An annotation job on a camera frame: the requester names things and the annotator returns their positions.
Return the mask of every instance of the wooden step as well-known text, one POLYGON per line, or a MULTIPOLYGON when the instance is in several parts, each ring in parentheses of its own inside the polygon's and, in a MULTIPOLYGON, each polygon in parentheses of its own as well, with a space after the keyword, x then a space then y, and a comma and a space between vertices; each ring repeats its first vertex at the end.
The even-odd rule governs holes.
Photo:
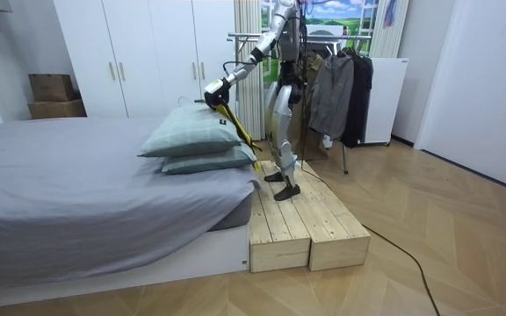
POLYGON ((267 183, 264 176, 274 173, 270 162, 262 162, 261 189, 253 195, 250 228, 251 272, 305 267, 310 237, 290 200, 276 202, 273 195, 283 183, 267 183))
POLYGON ((370 234, 306 162, 304 170, 294 172, 302 192, 292 201, 312 239, 309 269, 364 264, 370 234))
POLYGON ((301 193, 276 202, 283 183, 267 183, 276 172, 273 162, 261 162, 261 186, 253 197, 250 221, 251 272, 309 266, 312 271, 365 262, 370 234, 304 162, 294 177, 301 193))

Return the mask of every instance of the black coat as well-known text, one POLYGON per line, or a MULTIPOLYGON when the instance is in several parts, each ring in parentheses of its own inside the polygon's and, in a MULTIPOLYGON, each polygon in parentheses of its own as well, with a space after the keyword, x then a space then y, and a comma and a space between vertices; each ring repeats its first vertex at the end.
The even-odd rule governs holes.
POLYGON ((347 123, 341 136, 341 142, 353 148, 358 141, 364 141, 366 130, 366 118, 370 103, 370 90, 372 89, 372 76, 374 68, 372 60, 367 57, 350 54, 347 49, 343 52, 350 55, 354 62, 354 83, 352 86, 351 100, 347 112, 347 123))

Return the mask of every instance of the bed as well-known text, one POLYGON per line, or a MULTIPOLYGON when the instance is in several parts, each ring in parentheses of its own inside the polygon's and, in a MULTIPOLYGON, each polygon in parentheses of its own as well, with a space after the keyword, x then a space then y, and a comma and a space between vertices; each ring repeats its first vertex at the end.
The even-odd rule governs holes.
POLYGON ((0 305, 247 269, 255 173, 161 174, 161 121, 0 125, 0 305))

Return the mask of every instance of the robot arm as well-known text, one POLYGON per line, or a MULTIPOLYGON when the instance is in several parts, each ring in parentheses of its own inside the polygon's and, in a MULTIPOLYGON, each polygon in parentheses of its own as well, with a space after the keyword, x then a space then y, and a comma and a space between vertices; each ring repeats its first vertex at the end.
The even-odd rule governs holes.
POLYGON ((239 64, 227 77, 216 80, 205 87, 205 101, 208 106, 214 108, 223 101, 229 99, 229 89, 236 83, 247 78, 249 73, 257 67, 259 62, 269 54, 277 45, 282 35, 286 22, 296 15, 296 0, 278 0, 272 12, 271 29, 259 37, 249 58, 239 64))

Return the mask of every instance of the pillow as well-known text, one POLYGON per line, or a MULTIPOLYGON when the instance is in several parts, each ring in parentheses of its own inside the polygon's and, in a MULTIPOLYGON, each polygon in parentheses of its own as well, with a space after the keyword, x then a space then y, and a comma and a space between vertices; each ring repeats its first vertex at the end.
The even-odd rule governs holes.
POLYGON ((162 172, 168 175, 190 174, 208 170, 238 168, 252 164, 257 158, 249 146, 240 146, 216 154, 169 157, 163 164, 162 172))
POLYGON ((207 105, 178 107, 149 137, 139 156, 165 157, 219 153, 237 146, 235 125, 207 105))

